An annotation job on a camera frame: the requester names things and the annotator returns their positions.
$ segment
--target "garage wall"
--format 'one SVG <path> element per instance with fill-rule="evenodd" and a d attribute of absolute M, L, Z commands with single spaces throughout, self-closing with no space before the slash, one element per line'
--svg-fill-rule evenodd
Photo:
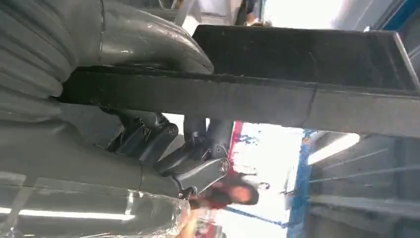
<path fill-rule="evenodd" d="M 419 237 L 419 172 L 413 138 L 366 136 L 314 164 L 307 237 Z"/>

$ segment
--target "fluorescent light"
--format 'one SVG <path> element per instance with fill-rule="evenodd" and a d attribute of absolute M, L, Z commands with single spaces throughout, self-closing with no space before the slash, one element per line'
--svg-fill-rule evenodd
<path fill-rule="evenodd" d="M 0 207 L 0 213 L 9 214 L 10 208 Z M 103 219 L 103 220 L 122 220 L 133 219 L 134 215 L 96 213 L 96 212 L 61 212 L 61 211 L 39 211 L 39 210 L 20 210 L 19 215 L 34 217 L 63 217 L 63 218 L 85 218 L 85 219 Z"/>
<path fill-rule="evenodd" d="M 314 164 L 318 161 L 330 157 L 331 155 L 337 154 L 340 151 L 348 149 L 353 145 L 357 144 L 359 140 L 360 136 L 354 133 L 342 136 L 339 139 L 332 142 L 331 144 L 309 155 L 308 164 Z"/>
<path fill-rule="evenodd" d="M 108 234 L 109 234 L 109 232 L 107 232 L 107 233 L 102 233 L 102 234 L 97 234 L 97 235 L 91 235 L 91 236 L 79 237 L 79 238 L 99 237 L 99 236 L 104 236 L 104 235 L 108 235 Z"/>
<path fill-rule="evenodd" d="M 10 208 L 0 207 L 0 213 L 9 214 L 12 211 Z"/>

